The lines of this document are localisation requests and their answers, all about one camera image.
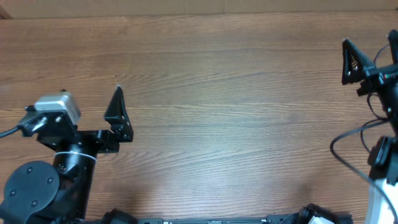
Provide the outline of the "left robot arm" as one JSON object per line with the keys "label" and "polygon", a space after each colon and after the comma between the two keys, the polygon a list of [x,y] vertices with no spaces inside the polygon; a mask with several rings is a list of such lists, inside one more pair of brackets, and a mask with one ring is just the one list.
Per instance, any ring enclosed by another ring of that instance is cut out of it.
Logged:
{"label": "left robot arm", "polygon": [[6,137],[21,131],[24,137],[54,151],[53,163],[31,161],[18,167],[8,178],[1,202],[5,223],[86,223],[98,154],[119,152],[134,131],[120,86],[104,114],[109,129],[80,131],[80,109],[73,95],[62,90],[40,97],[26,107],[26,115]]}

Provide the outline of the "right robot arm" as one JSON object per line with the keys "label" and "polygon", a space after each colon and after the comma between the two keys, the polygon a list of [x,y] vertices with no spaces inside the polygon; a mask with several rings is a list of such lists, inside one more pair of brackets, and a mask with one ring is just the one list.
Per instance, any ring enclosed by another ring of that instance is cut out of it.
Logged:
{"label": "right robot arm", "polygon": [[[377,67],[349,39],[342,42],[343,71],[341,82],[344,85],[359,83],[358,96],[376,95],[385,117],[378,117],[361,127],[360,135],[366,128],[381,123],[390,123],[397,133],[397,31],[387,36],[392,56],[392,64]],[[397,223],[397,136],[382,136],[370,150],[370,166],[366,176],[369,183],[369,201],[366,223]]]}

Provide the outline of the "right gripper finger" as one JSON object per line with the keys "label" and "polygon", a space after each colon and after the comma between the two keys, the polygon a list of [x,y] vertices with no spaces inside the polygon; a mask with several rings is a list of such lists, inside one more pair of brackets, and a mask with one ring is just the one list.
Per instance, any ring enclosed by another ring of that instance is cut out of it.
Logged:
{"label": "right gripper finger", "polygon": [[398,31],[397,30],[391,30],[387,36],[390,49],[391,49],[391,55],[392,55],[392,62],[394,65],[397,65],[398,63]]}
{"label": "right gripper finger", "polygon": [[345,38],[343,48],[343,85],[353,84],[365,79],[366,73],[375,69],[375,64],[352,41]]}

